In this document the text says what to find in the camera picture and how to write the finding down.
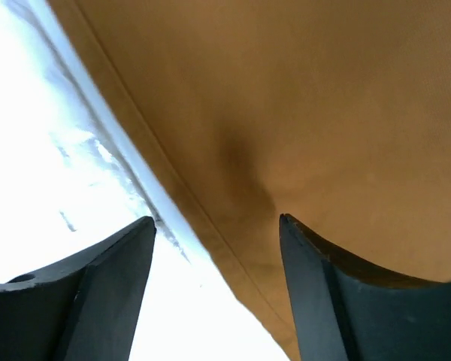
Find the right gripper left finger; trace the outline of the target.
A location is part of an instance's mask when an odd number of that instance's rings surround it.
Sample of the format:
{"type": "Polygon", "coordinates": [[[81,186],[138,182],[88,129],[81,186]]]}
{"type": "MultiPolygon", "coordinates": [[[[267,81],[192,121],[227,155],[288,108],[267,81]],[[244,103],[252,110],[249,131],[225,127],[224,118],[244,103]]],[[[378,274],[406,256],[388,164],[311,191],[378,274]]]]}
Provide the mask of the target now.
{"type": "Polygon", "coordinates": [[[0,284],[0,360],[128,360],[155,237],[142,217],[0,284]]]}

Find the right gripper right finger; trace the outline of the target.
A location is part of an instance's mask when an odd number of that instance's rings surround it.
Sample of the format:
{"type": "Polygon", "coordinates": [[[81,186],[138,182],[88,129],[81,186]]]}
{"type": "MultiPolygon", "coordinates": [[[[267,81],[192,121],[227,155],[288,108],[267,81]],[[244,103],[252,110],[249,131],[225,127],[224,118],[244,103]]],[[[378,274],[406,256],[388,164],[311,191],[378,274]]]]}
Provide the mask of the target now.
{"type": "Polygon", "coordinates": [[[451,281],[375,265],[289,214],[279,228],[303,360],[451,360],[451,281]]]}

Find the brown trousers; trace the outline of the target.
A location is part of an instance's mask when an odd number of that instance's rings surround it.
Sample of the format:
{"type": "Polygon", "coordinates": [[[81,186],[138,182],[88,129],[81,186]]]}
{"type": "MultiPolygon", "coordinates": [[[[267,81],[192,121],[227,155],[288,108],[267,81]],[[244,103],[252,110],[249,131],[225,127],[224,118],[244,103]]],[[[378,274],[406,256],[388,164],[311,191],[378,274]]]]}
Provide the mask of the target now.
{"type": "Polygon", "coordinates": [[[451,1],[53,1],[101,94],[237,298],[300,357],[289,213],[451,279],[451,1]]]}

